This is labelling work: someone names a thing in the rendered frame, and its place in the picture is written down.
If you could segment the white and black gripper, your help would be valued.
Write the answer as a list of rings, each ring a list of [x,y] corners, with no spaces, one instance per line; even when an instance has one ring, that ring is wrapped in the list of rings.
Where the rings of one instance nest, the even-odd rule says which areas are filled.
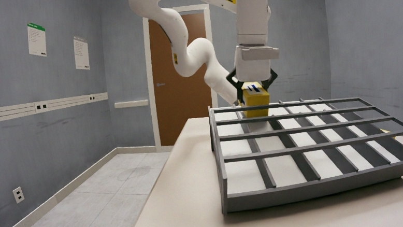
[[[242,86],[246,81],[261,81],[262,88],[267,92],[269,86],[277,78],[277,74],[270,68],[270,60],[244,61],[241,50],[244,45],[236,46],[234,69],[226,76],[226,80],[237,89],[237,99],[242,102]],[[270,76],[271,75],[271,76]],[[237,78],[237,83],[232,79]]]

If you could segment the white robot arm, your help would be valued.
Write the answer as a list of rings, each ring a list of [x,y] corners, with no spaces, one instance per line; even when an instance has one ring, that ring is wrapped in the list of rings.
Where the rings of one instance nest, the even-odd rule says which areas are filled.
[[[217,61],[212,43],[205,38],[194,40],[188,47],[188,30],[181,16],[173,9],[160,8],[160,0],[128,0],[133,13],[157,22],[168,37],[172,60],[177,73],[192,76],[204,63],[205,83],[233,106],[240,106],[237,89],[226,76],[229,74]],[[242,59],[279,59],[279,49],[261,46],[267,43],[268,20],[271,15],[267,0],[200,0],[236,14],[237,42],[244,45]],[[257,47],[246,47],[257,46]]]

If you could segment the dark grey front bar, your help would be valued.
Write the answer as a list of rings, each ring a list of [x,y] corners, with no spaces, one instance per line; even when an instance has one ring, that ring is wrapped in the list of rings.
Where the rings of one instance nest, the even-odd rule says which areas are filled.
[[[289,186],[227,194],[227,212],[307,200],[401,176],[403,161]]]

